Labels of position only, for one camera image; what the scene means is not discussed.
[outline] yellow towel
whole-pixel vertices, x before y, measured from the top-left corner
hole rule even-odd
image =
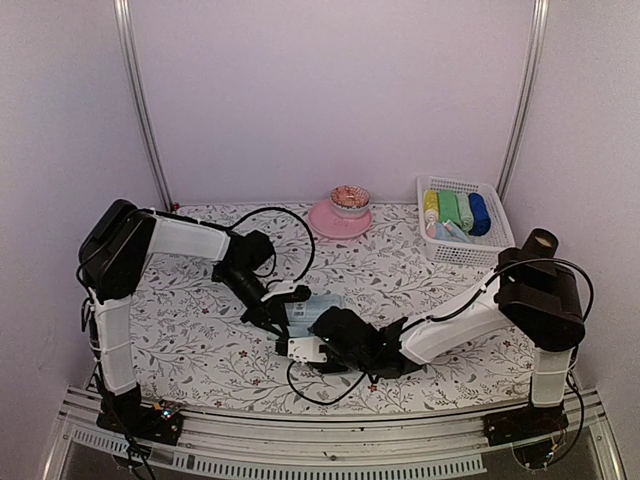
[[[424,219],[427,223],[440,221],[438,192],[435,190],[428,190],[424,194]]]

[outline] table surface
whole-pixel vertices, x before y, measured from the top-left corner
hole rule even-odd
[[[230,225],[264,205],[182,207],[179,214]],[[306,216],[310,204],[286,205]],[[354,240],[317,239],[313,268],[303,283],[314,294],[344,296],[345,306],[376,327],[426,312],[478,282],[485,269],[428,261],[412,205],[372,206],[373,225]],[[305,230],[289,216],[267,212],[237,231],[259,229],[277,252],[273,278],[295,277],[309,252]],[[270,261],[261,271],[267,272]],[[377,385],[363,382],[336,405],[316,406],[291,391],[289,361],[275,353],[267,332],[243,325],[244,308],[211,281],[202,259],[155,255],[131,308],[133,359],[149,398],[266,413],[304,415],[406,414],[482,407],[529,392],[533,346],[517,329],[479,337],[436,358],[423,371]],[[294,381],[307,396],[330,400],[358,372],[319,375],[304,366]]]

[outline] pink plate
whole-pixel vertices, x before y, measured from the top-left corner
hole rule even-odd
[[[342,218],[336,215],[331,200],[323,200],[309,212],[309,225],[318,234],[334,240],[347,240],[362,235],[373,222],[371,212],[360,218]]]

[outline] white plastic basket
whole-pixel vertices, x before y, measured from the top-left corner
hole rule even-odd
[[[461,182],[430,175],[419,176],[417,183],[420,234],[426,243],[425,255],[429,260],[490,267],[498,263],[498,254],[502,250],[515,246],[507,215],[504,213],[496,190],[491,185]],[[482,237],[470,236],[473,243],[446,242],[429,238],[424,220],[424,194],[427,190],[479,193],[487,205],[491,217],[491,229]]]

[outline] blue towel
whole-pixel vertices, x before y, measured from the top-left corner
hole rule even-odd
[[[489,217],[482,195],[477,193],[469,194],[469,206],[471,207],[471,213],[473,213],[473,228],[469,233],[481,237],[491,229],[491,217]]]

